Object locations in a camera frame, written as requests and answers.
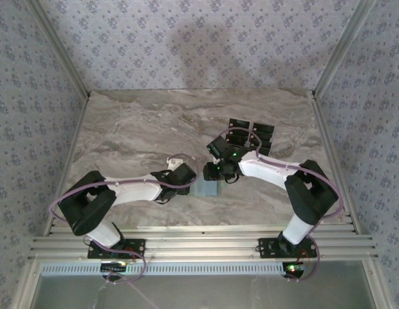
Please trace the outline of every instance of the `small blue object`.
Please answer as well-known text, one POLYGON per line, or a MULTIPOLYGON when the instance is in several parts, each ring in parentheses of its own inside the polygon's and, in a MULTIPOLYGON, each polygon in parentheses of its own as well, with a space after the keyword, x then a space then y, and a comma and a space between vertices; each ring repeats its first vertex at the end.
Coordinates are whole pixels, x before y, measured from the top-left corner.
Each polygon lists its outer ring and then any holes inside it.
POLYGON ((218 182, 206 182, 204 175, 201 173, 198 180, 190 186, 189 195, 193 196, 217 196, 218 182))

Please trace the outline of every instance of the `patterned wallpaper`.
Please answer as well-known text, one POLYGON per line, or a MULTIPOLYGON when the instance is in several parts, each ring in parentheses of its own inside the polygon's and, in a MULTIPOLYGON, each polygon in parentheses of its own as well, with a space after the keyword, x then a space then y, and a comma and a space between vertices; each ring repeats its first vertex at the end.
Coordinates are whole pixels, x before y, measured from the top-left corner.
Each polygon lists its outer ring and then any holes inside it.
POLYGON ((40 0, 89 89, 312 89, 358 0, 40 0))
POLYGON ((399 0, 378 0, 321 98, 399 307, 399 0))
POLYGON ((24 1, 0 0, 0 308, 43 232, 82 103, 24 1))

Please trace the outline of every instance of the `glass panel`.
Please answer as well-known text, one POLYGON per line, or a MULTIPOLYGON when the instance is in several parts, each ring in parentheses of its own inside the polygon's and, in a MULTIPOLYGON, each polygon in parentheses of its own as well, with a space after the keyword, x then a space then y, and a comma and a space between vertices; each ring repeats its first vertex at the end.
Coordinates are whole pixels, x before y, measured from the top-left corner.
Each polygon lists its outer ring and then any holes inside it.
MULTIPOLYGON (((372 309, 362 263, 323 262, 300 283, 277 276, 146 276, 135 283, 161 309, 372 309)), ((42 276, 33 309, 152 309, 129 285, 100 276, 42 276)))

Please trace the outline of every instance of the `black mounting plate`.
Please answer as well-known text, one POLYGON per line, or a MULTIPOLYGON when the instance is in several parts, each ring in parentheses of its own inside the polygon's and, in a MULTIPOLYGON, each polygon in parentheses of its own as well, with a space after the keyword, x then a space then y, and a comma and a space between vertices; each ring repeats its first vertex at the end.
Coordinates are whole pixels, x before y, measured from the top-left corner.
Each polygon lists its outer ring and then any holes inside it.
POLYGON ((121 240, 120 244, 121 248, 116 248, 114 246, 113 249, 128 250, 130 253, 108 252, 101 249, 96 243, 91 241, 88 248, 88 259, 139 259, 139 257, 133 256, 131 251, 139 253, 142 256, 144 255, 145 239, 123 239, 121 240))
MULTIPOLYGON (((274 128, 275 128, 274 126, 230 118, 230 122, 228 123, 228 128, 243 127, 245 129, 250 129, 250 125, 253 134, 257 135, 262 141, 262 147, 260 148, 259 153, 268 156, 271 150, 271 145, 272 145, 271 139, 274 133, 274 128)), ((229 131, 228 134, 225 136, 225 140, 227 141, 228 144, 232 145, 235 148, 244 147, 247 141, 250 142, 249 148, 251 150, 256 150, 258 145, 257 139, 251 137, 249 132, 240 131, 240 130, 229 131)))
POLYGON ((305 254, 301 254, 304 250, 307 252, 309 258, 316 258, 317 251, 313 241, 309 238, 304 238, 299 244, 293 254, 287 255, 283 252, 278 245, 278 238, 259 238, 258 246, 255 250, 259 252, 261 259, 286 259, 286 258, 306 258, 305 254))

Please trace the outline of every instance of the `cable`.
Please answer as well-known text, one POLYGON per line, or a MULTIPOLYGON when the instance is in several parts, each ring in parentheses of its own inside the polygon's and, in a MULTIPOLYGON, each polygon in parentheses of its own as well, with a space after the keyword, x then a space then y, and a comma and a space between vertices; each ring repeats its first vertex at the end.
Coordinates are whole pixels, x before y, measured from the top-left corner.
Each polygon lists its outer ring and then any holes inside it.
POLYGON ((277 163, 277 162, 273 162, 273 161, 269 161, 269 160, 265 160, 264 158, 261 158, 260 154, 259 154, 259 150, 262 147, 263 143, 262 143, 261 139, 256 135, 256 133, 253 132, 252 130, 245 129, 243 127, 230 127, 228 129, 222 131, 218 136, 223 135, 225 133, 228 133, 229 131, 232 131, 232 130, 246 131, 246 132, 249 132, 249 133, 251 133, 252 135, 255 136, 255 138, 258 140, 258 143, 259 143, 258 146, 257 146, 257 149, 255 150, 255 154, 257 156, 257 159, 260 160, 261 162, 263 162, 265 164, 268 164, 268 165, 271 165, 271 166, 275 166, 275 167, 280 167, 280 168, 285 168, 285 169, 294 169, 296 171, 302 171, 302 172, 304 172, 306 174, 310 174, 310 175, 313 175, 313 176, 317 177, 318 179, 322 180, 327 185, 329 185, 333 189, 335 194, 338 196, 338 198, 340 200, 340 204, 339 204, 338 209, 335 212, 332 212, 331 214, 324 215, 322 217, 322 219, 336 216, 337 214, 339 214, 343 210, 343 208, 344 208, 344 200, 342 198, 341 192, 340 192, 339 188, 333 182, 331 182, 329 179, 327 179, 323 175, 320 175, 319 173, 316 173, 315 171, 311 171, 310 169, 305 169, 305 168, 303 168, 303 167, 301 167, 299 165, 281 164, 281 163, 277 163))
POLYGON ((302 254, 302 253, 303 253, 303 254, 306 256, 306 258, 307 258, 307 265, 306 265, 306 267, 308 267, 308 265, 310 264, 310 256, 308 255, 307 250, 302 249, 302 250, 300 251, 300 257, 299 257, 299 259, 301 258, 301 254, 302 254))
POLYGON ((122 281, 111 281, 109 280, 109 277, 111 276, 118 276, 123 278, 124 276, 122 274, 119 274, 118 272, 110 272, 109 275, 106 278, 106 283, 112 284, 112 285, 118 285, 118 284, 122 284, 122 283, 127 283, 128 285, 131 286, 131 288, 133 288, 138 294, 140 294, 142 296, 142 298, 144 298, 154 309, 160 309, 160 307, 156 306, 144 293, 142 293, 136 286, 134 286, 133 282, 140 279, 143 275, 144 272, 147 270, 147 261, 145 260, 144 256, 137 253, 137 252, 133 252, 133 251, 128 251, 128 250, 115 250, 115 249, 111 249, 108 247, 105 247, 104 245, 100 244, 99 242, 94 240, 94 243, 100 247, 102 250, 108 251, 108 252, 113 252, 113 253, 125 253, 125 254, 130 254, 133 256, 137 256, 138 258, 140 258, 142 260, 142 263, 144 263, 141 272, 134 278, 132 279, 126 279, 126 280, 122 280, 122 281))
POLYGON ((125 180, 120 180, 119 182, 95 182, 95 183, 89 183, 87 185, 83 185, 81 187, 73 189, 73 190, 65 193, 64 195, 62 195, 60 198, 57 198, 48 207, 48 211, 49 211, 50 215, 53 216, 55 219, 57 219, 59 221, 62 221, 62 222, 66 222, 66 220, 63 217, 61 217, 61 216, 59 216, 58 214, 55 213, 55 211, 54 211, 55 206, 60 201, 65 200, 66 198, 70 197, 71 195, 74 195, 74 194, 76 194, 78 192, 81 192, 83 190, 86 190, 86 189, 100 187, 102 185, 126 185, 126 184, 129 184, 129 183, 155 183, 155 184, 163 185, 165 187, 172 188, 172 189, 183 189, 183 188, 190 187, 192 184, 194 184, 194 182, 196 182, 198 180, 198 177, 200 175, 200 169, 198 167, 198 164, 197 164, 197 162, 195 161, 195 159, 193 157, 191 157, 191 156, 189 156, 187 154, 183 154, 183 153, 174 154, 173 156, 170 156, 168 159, 170 160, 170 159, 177 158, 177 157, 190 158, 190 159, 194 160, 194 162, 195 162, 196 176, 190 183, 187 183, 186 185, 170 185, 169 183, 159 182, 158 180, 151 180, 151 179, 146 179, 146 180, 144 180, 144 179, 125 179, 125 180))
POLYGON ((310 235, 307 235, 305 237, 310 239, 313 242, 313 244, 314 244, 315 252, 317 253, 317 262, 314 265, 313 270, 307 276, 305 276, 303 278, 297 278, 297 277, 295 277, 295 276, 293 276, 291 274, 287 274, 287 276, 291 277, 291 278, 288 278, 288 280, 293 279, 295 282, 308 280, 309 278, 311 278, 312 276, 315 275, 315 273, 318 271, 318 268, 320 267, 320 249, 318 247, 318 244, 310 235))
POLYGON ((86 239, 86 235, 85 235, 84 238, 82 239, 82 242, 84 243, 85 246, 88 246, 88 248, 89 248, 89 247, 91 246, 91 242, 86 243, 86 242, 85 242, 85 239, 86 239))

